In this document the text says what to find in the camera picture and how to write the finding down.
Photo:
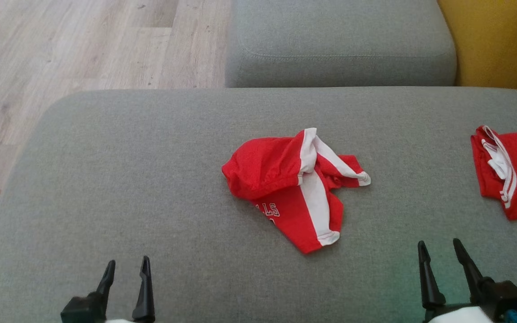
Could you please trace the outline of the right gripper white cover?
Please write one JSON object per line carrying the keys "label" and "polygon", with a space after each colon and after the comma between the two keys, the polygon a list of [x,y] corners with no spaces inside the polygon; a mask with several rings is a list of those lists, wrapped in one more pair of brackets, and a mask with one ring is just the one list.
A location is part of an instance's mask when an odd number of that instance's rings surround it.
{"label": "right gripper white cover", "polygon": [[[454,252],[464,269],[470,291],[470,302],[480,302],[482,292],[479,284],[483,278],[480,270],[458,238],[453,239]],[[419,278],[421,285],[422,307],[426,323],[493,323],[492,319],[479,306],[445,306],[446,299],[439,291],[433,274],[428,249],[424,241],[418,243]]]}

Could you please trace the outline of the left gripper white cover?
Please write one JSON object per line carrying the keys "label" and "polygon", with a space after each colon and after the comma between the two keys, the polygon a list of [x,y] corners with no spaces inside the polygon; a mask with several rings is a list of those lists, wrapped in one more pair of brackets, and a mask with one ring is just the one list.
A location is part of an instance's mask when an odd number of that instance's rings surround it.
{"label": "left gripper white cover", "polygon": [[[98,287],[94,292],[89,294],[89,297],[92,299],[92,308],[94,310],[107,309],[110,288],[114,282],[115,268],[116,261],[109,261]],[[154,323],[154,321],[156,321],[152,272],[150,258],[148,256],[144,256],[142,259],[139,276],[141,278],[141,286],[136,307],[132,311],[133,321],[127,319],[108,319],[105,323]]]}

